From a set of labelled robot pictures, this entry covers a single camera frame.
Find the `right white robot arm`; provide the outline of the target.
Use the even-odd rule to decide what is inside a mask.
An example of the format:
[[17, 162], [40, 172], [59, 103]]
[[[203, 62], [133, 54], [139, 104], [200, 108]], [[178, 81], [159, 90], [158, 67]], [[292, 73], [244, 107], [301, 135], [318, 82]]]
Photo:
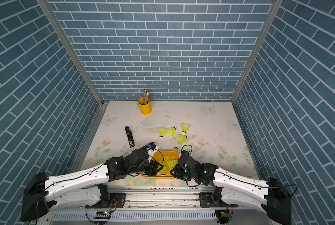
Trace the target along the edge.
[[270, 178], [268, 181], [246, 178], [211, 163], [199, 163], [187, 151], [180, 154], [171, 175], [180, 180], [214, 187], [211, 199], [218, 207], [247, 207], [267, 214], [282, 225], [292, 223], [292, 194], [288, 185]]

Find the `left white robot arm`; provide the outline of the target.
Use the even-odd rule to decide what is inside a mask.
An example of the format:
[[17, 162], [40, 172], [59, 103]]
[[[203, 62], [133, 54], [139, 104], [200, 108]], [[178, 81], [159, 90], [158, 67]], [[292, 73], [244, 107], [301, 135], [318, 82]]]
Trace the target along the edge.
[[106, 183], [133, 174], [157, 175], [163, 169], [162, 163], [153, 158], [157, 151], [147, 145], [125, 157], [112, 157], [86, 170], [60, 176], [47, 176], [45, 172], [34, 175], [23, 192], [20, 220], [38, 219], [64, 203], [68, 206], [109, 206], [110, 194]]

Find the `yellow plastic storage box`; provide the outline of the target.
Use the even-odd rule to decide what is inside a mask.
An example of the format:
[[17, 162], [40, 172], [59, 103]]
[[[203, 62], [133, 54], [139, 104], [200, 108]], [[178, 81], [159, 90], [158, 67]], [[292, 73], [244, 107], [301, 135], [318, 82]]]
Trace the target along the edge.
[[[158, 162], [162, 162], [162, 165], [163, 166], [167, 166], [166, 163], [167, 161], [169, 160], [178, 160], [179, 158], [179, 155], [176, 153], [176, 152], [173, 152], [173, 151], [161, 151], [162, 154], [160, 154], [159, 152], [155, 153], [154, 154], [154, 158], [158, 161]], [[141, 173], [140, 174], [141, 177], [144, 177], [144, 178], [154, 178], [154, 179], [173, 179], [173, 176], [170, 174], [170, 169], [168, 168], [168, 171], [166, 173], [166, 175], [164, 177], [160, 176], [160, 172], [156, 175], [156, 176], [153, 176], [153, 177], [150, 177], [150, 176], [147, 176], [146, 174], [144, 173]]]

